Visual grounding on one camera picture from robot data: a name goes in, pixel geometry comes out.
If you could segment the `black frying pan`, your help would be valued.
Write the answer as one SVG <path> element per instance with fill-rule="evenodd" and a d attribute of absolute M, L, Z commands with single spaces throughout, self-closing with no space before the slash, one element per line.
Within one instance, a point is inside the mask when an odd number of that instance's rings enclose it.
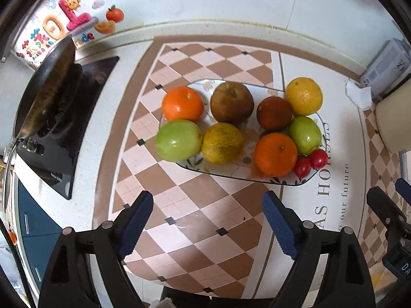
<path fill-rule="evenodd" d="M 15 116 L 15 140 L 48 134 L 66 114 L 83 72 L 82 66 L 74 62 L 75 51 L 72 37 L 64 37 L 32 75 Z"/>

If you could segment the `bright orange fruit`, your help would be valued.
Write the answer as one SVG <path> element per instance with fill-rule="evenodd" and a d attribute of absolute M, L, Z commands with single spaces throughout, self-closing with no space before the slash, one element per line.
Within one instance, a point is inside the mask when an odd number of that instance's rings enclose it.
<path fill-rule="evenodd" d="M 293 171 L 298 151 L 293 140 L 283 133 L 264 135 L 254 148 L 257 168 L 270 177 L 282 177 Z"/>

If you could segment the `small orange tangerine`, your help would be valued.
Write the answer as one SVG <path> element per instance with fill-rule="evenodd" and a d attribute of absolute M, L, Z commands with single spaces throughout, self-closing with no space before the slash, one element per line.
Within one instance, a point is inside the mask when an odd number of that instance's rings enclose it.
<path fill-rule="evenodd" d="M 167 121 L 200 120 L 204 111 L 201 96 L 192 88 L 178 86 L 171 89 L 162 100 L 162 113 Z"/>

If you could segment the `red cherry tomato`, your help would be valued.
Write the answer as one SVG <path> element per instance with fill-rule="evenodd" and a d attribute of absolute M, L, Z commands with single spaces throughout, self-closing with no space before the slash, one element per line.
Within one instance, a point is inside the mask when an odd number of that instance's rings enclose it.
<path fill-rule="evenodd" d="M 327 165 L 328 154 L 323 149 L 316 149 L 310 154 L 309 161 L 314 170 L 320 170 Z"/>
<path fill-rule="evenodd" d="M 311 163 L 308 157 L 298 157 L 294 166 L 294 174 L 298 178 L 305 178 L 311 172 Z"/>

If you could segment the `dark orange fruit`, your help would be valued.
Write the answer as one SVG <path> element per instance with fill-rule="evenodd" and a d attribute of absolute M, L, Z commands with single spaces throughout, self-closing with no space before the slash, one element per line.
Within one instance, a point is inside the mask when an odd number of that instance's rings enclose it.
<path fill-rule="evenodd" d="M 256 116 L 258 123 L 266 131 L 281 132 L 291 123 L 293 110 L 285 99 L 271 96 L 260 102 Z"/>

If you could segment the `cream utensil holder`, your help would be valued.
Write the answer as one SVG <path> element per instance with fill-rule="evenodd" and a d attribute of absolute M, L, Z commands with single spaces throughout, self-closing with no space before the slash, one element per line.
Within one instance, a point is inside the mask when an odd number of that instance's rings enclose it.
<path fill-rule="evenodd" d="M 391 152 L 410 151 L 410 79 L 376 106 L 376 122 L 385 147 Z"/>

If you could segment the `yellow pear fruit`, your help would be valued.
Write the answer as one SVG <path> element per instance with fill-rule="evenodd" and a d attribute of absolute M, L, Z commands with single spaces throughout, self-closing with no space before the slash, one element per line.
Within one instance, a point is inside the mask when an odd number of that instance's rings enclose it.
<path fill-rule="evenodd" d="M 227 165 L 241 153 L 243 143 L 242 134 L 237 127 L 219 122 L 207 128 L 201 152 L 209 163 Z"/>

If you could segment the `black induction stove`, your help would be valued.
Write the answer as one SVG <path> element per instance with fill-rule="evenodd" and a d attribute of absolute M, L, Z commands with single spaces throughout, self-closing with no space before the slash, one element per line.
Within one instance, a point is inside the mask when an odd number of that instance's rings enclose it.
<path fill-rule="evenodd" d="M 85 65 L 74 63 L 45 124 L 17 153 L 59 195 L 72 198 L 79 150 L 96 103 L 118 56 Z"/>

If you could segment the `brown red apple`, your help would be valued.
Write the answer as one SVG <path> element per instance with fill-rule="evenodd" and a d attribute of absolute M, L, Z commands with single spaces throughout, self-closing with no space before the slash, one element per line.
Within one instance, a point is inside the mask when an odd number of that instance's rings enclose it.
<path fill-rule="evenodd" d="M 254 98 L 242 83 L 225 81 L 210 98 L 211 113 L 218 122 L 241 124 L 254 110 Z"/>

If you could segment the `green apple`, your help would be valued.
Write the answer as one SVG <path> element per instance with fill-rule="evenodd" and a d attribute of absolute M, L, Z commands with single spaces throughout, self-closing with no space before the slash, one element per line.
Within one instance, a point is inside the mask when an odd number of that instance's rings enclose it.
<path fill-rule="evenodd" d="M 179 162 L 190 159 L 201 151 L 202 138 L 202 132 L 195 123 L 174 120 L 159 129 L 155 147 L 163 160 Z"/>
<path fill-rule="evenodd" d="M 322 134 L 318 125 L 306 116 L 294 117 L 288 128 L 288 133 L 298 152 L 302 155 L 309 156 L 319 148 L 322 141 Z"/>

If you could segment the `yellow orange fruit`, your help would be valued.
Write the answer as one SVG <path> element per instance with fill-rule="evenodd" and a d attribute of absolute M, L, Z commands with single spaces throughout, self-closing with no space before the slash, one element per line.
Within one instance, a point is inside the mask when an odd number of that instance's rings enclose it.
<path fill-rule="evenodd" d="M 323 105 L 320 86 L 311 78 L 298 77 L 286 87 L 285 99 L 291 105 L 294 116 L 310 116 Z"/>

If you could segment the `colourful wall sticker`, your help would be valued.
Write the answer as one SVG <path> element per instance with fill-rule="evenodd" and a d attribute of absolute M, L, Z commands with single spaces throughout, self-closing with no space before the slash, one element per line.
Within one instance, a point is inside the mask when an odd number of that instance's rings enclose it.
<path fill-rule="evenodd" d="M 120 0 L 40 0 L 17 37 L 12 52 L 36 70 L 49 50 L 70 36 L 76 48 L 112 35 L 123 22 Z"/>

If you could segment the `checkered counter mat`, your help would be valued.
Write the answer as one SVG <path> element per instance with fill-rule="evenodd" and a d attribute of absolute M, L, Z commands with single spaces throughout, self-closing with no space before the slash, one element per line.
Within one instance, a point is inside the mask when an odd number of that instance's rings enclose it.
<path fill-rule="evenodd" d="M 314 79 L 324 96 L 313 120 L 329 161 L 311 177 L 264 177 L 254 164 L 254 145 L 263 134 L 255 121 L 243 132 L 240 156 L 227 166 L 212 166 L 201 156 L 178 165 L 157 153 L 162 100 L 175 87 L 197 83 L 210 94 L 218 81 L 237 81 L 270 97 L 281 96 L 299 76 Z M 132 277 L 203 295 L 272 297 L 291 266 L 260 206 L 262 194 L 273 190 L 323 229 L 352 227 L 373 285 L 383 293 L 395 279 L 382 264 L 385 226 L 365 195 L 379 186 L 405 208 L 394 187 L 400 157 L 385 147 L 374 110 L 360 111 L 345 96 L 346 81 L 334 70 L 261 45 L 156 40 L 116 112 L 100 163 L 93 224 L 114 219 L 148 190 L 154 209 L 125 260 Z"/>

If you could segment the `white crumpled tissue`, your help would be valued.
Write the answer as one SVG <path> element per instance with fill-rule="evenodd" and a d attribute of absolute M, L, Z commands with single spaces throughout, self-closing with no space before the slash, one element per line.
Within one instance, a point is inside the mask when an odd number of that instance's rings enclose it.
<path fill-rule="evenodd" d="M 352 79 L 348 79 L 345 83 L 345 95 L 362 111 L 371 109 L 373 105 L 371 89 L 359 87 Z"/>

